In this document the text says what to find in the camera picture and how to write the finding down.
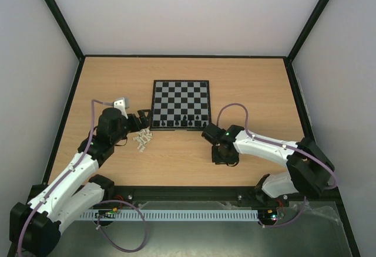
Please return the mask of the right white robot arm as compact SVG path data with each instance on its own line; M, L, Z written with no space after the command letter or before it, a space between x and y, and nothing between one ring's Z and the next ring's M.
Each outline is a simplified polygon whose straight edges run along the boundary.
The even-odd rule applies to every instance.
M299 142L283 141L252 133L232 125L227 130L210 123L202 137L211 144L215 164L234 167L240 155L253 155L286 169L279 174L264 175L254 187L253 195L263 205L276 198L299 193L307 198L320 198L333 178L334 165L316 143L307 137Z

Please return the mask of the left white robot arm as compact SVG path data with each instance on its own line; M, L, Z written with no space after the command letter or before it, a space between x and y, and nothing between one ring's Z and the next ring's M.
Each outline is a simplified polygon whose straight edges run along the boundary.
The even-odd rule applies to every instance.
M98 118L91 117L88 137L66 168L29 202L19 202L11 209L9 239L17 245L19 256L24 252L48 256L86 210L116 202L115 183L97 171L128 134L148 128L149 112L127 114L124 105L114 103Z

